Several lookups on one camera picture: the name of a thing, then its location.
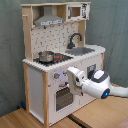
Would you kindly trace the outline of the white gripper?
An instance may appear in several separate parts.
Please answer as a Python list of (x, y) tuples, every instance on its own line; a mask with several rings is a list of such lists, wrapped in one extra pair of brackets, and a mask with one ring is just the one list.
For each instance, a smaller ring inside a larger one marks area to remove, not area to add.
[(74, 95), (80, 95), (82, 92), (82, 82), (86, 79), (84, 71), (75, 67), (67, 69), (68, 83), (70, 92)]

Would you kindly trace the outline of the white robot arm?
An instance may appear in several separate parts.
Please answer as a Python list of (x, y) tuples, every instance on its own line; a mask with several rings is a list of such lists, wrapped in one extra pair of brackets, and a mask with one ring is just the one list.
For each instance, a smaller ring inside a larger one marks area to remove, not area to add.
[(75, 67), (67, 69), (70, 92), (75, 95), (86, 93), (98, 99), (106, 99), (109, 95), (128, 98), (128, 87), (115, 87), (110, 83), (110, 76), (106, 71), (97, 70), (90, 79), (84, 71)]

